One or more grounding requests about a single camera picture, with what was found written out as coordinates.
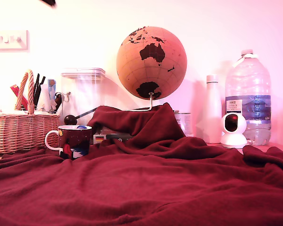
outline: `white security camera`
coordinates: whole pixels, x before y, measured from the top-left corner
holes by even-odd
[[[221,144],[226,148],[243,148],[247,140],[243,135],[246,129],[246,120],[240,113],[228,113],[221,120]]]

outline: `maroon blanket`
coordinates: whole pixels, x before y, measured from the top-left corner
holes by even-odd
[[[136,135],[63,160],[33,149],[0,160],[0,225],[283,226],[283,152],[185,137],[168,104],[99,107],[89,125]]]

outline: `red object in basket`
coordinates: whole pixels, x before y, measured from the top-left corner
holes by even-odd
[[[18,97],[18,93],[19,93],[19,87],[17,85],[13,85],[10,87],[11,90],[14,92],[14,94],[16,95],[16,97]],[[22,105],[25,108],[25,110],[27,110],[27,100],[25,97],[22,97]]]

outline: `white bottle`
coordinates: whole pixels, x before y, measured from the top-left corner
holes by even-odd
[[[206,143],[220,143],[222,134],[221,119],[222,105],[218,87],[218,76],[208,75],[203,112],[203,140]]]

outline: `mug handle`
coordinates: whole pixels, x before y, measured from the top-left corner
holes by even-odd
[[[51,134],[51,133],[55,133],[55,134],[58,135],[58,131],[56,131],[56,130],[49,131],[49,132],[46,134],[46,136],[45,136],[45,145],[46,145],[49,149],[51,149],[51,150],[58,151],[58,150],[59,150],[58,147],[52,147],[52,146],[50,146],[50,145],[48,144],[48,142],[47,142],[47,138],[48,138],[49,134]]]

